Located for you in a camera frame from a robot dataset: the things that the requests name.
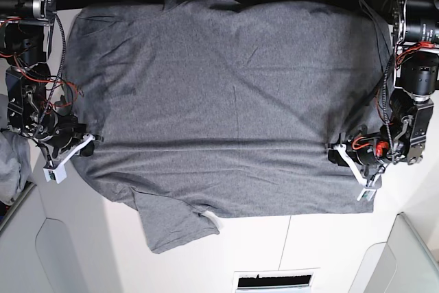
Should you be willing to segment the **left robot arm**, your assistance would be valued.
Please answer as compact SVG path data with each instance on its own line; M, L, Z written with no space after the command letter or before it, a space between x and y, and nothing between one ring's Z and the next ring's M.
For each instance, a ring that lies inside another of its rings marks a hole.
M370 95L382 127L358 126L327 147L330 162L351 169L360 200L373 197L389 165L422 161L438 90L438 0L394 0L392 19L392 53Z

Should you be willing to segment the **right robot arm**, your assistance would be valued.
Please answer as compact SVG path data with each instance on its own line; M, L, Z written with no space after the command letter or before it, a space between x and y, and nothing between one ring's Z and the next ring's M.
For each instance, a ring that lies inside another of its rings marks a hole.
M50 72L55 27L62 23L56 0L1 0L1 58L9 64L8 129L36 142L49 168L73 156L93 155L100 136L73 114L79 88Z

